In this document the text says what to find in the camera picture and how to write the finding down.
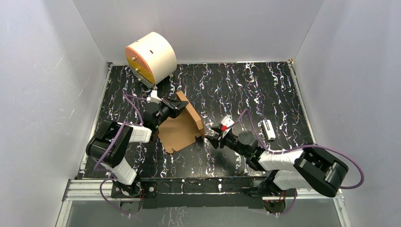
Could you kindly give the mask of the brown cardboard box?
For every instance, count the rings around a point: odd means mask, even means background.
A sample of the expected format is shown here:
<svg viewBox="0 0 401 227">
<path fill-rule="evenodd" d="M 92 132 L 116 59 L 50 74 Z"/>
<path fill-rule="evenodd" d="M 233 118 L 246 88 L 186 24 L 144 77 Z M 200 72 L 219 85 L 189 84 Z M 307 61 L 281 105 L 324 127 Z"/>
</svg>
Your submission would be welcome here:
<svg viewBox="0 0 401 227">
<path fill-rule="evenodd" d="M 205 126 L 189 102 L 177 118 L 168 118 L 160 125 L 158 137 L 166 152 L 173 154 L 196 141 L 204 141 Z"/>
</svg>

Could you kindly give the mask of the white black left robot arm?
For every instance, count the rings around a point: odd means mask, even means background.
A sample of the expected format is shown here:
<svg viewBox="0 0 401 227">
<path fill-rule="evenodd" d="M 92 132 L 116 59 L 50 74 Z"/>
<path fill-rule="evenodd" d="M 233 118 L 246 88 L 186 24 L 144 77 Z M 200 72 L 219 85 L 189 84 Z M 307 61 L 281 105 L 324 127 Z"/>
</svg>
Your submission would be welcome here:
<svg viewBox="0 0 401 227">
<path fill-rule="evenodd" d="M 167 97 L 158 101 L 148 98 L 143 112 L 134 107 L 139 116 L 138 124 L 104 120 L 86 148 L 86 155 L 96 162 L 94 171 L 105 172 L 113 181 L 123 184 L 128 196 L 139 195 L 141 184 L 135 180 L 137 173 L 125 158 L 128 145 L 155 139 L 160 126 L 168 118 L 177 118 L 188 103 Z"/>
</svg>

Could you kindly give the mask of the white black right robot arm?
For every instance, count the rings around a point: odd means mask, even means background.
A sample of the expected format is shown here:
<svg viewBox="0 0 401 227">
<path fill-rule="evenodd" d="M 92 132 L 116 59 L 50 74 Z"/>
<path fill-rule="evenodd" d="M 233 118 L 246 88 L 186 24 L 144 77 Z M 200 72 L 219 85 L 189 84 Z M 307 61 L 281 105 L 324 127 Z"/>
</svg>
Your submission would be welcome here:
<svg viewBox="0 0 401 227">
<path fill-rule="evenodd" d="M 255 171 L 269 172 L 261 188 L 273 196 L 288 189 L 314 189 L 326 197 L 334 197 L 349 171 L 340 159 L 323 148 L 305 145 L 293 151 L 265 150 L 251 131 L 235 135 L 226 126 L 212 127 L 214 135 L 205 138 L 213 148 L 227 147 L 245 158 Z"/>
</svg>

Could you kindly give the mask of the small white plastic part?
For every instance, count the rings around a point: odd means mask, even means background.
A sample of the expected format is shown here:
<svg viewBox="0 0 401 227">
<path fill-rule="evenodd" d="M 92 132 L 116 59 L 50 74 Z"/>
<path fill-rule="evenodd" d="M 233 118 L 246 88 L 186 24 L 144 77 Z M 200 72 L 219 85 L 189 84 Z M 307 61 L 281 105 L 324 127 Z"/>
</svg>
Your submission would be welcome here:
<svg viewBox="0 0 401 227">
<path fill-rule="evenodd" d="M 262 120 L 262 128 L 267 141 L 275 140 L 276 134 L 270 120 Z"/>
</svg>

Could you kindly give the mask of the left aluminium table edge rail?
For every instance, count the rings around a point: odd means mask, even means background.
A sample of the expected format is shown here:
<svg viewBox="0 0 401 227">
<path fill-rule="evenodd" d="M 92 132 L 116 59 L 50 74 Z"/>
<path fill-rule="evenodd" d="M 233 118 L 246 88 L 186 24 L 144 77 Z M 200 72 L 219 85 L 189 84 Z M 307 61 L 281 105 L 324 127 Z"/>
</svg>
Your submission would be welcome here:
<svg viewBox="0 0 401 227">
<path fill-rule="evenodd" d="M 101 91 L 100 95 L 95 100 L 97 109 L 96 109 L 96 112 L 95 112 L 95 116 L 94 116 L 94 119 L 93 119 L 93 123 L 92 123 L 91 129 L 89 131 L 88 140 L 87 140 L 87 142 L 86 142 L 86 144 L 84 146 L 84 153 L 83 153 L 83 157 L 82 157 L 82 160 L 81 160 L 81 163 L 80 163 L 80 166 L 79 166 L 79 171 L 78 171 L 79 174 L 84 174 L 84 172 L 85 172 L 85 166 L 86 166 L 86 163 L 87 163 L 86 147 L 87 147 L 87 144 L 89 143 L 90 139 L 92 138 L 92 136 L 94 135 L 95 130 L 96 130 L 97 119 L 99 117 L 100 108 L 101 108 L 101 105 L 103 103 L 103 99 L 104 99 L 105 91 L 106 91 L 106 88 L 107 88 L 108 80 L 109 80 L 109 77 L 110 77 L 110 72 L 111 72 L 112 65 L 113 65 L 112 62 L 107 62 L 107 71 L 106 71 L 106 76 L 105 76 L 105 83 L 104 83 L 104 86 L 102 88 L 102 91 Z"/>
</svg>

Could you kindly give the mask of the aluminium table edge rail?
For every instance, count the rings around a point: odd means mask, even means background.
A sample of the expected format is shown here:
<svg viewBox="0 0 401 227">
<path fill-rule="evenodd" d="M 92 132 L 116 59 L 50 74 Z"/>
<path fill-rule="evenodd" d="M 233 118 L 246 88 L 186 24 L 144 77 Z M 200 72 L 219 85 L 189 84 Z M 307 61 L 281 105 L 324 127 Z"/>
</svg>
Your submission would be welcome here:
<svg viewBox="0 0 401 227">
<path fill-rule="evenodd" d="M 87 142 L 86 142 L 86 144 L 84 146 L 84 153 L 83 153 L 83 157 L 82 157 L 82 160 L 81 160 L 81 163 L 80 163 L 80 166 L 79 166 L 79 171 L 78 171 L 79 174 L 84 174 L 84 172 L 85 172 L 85 166 L 86 166 L 86 163 L 87 163 L 86 147 L 87 147 L 87 144 L 89 143 L 90 139 L 92 138 L 92 136 L 94 135 L 95 130 L 96 130 L 97 119 L 99 117 L 100 108 L 101 108 L 101 105 L 103 103 L 103 99 L 104 99 L 105 91 L 106 91 L 106 88 L 107 88 L 108 80 L 109 80 L 109 77 L 110 77 L 110 72 L 111 72 L 112 65 L 113 65 L 112 62 L 107 62 L 107 71 L 106 71 L 106 76 L 105 76 L 105 83 L 104 83 L 104 86 L 102 88 L 102 91 L 101 91 L 100 95 L 95 100 L 97 109 L 96 109 L 96 112 L 95 112 L 95 116 L 94 116 L 94 119 L 93 119 L 93 123 L 92 123 L 91 129 L 89 131 L 88 140 L 87 140 Z"/>
<path fill-rule="evenodd" d="M 288 59 L 287 60 L 287 64 L 288 64 L 288 67 L 289 67 L 289 70 L 290 70 L 290 73 L 291 73 L 291 77 L 292 77 L 292 79 L 294 81 L 294 84 L 295 84 L 295 87 L 296 87 L 296 92 L 297 92 L 300 104 L 302 106 L 302 110 L 303 110 L 303 113 L 304 113 L 304 116 L 305 116 L 306 123 L 308 125 L 309 132 L 311 134 L 313 142 L 316 143 L 314 132 L 313 132 L 312 126 L 310 124 L 309 116 L 308 116 L 308 113 L 307 113 L 307 110 L 306 110 L 306 106 L 305 106 L 305 103 L 304 103 L 304 100 L 303 100 L 303 97 L 302 97 L 302 93 L 301 93 L 301 89 L 300 89 L 300 86 L 299 86 L 298 77 L 296 75 L 296 71 L 295 71 L 295 68 L 294 68 L 294 60 L 293 59 Z"/>
</svg>

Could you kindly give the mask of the aluminium front frame rail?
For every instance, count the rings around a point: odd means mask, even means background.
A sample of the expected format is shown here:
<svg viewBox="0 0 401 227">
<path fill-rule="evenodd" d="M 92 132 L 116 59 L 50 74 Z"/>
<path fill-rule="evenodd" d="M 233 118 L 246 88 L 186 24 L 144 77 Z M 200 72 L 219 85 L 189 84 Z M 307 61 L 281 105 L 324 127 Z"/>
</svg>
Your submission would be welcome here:
<svg viewBox="0 0 401 227">
<path fill-rule="evenodd" d="M 297 197 L 240 193 L 260 177 L 159 178 L 126 197 L 102 179 L 71 180 L 58 227 L 349 227 L 341 193 L 327 198 L 300 189 Z"/>
</svg>

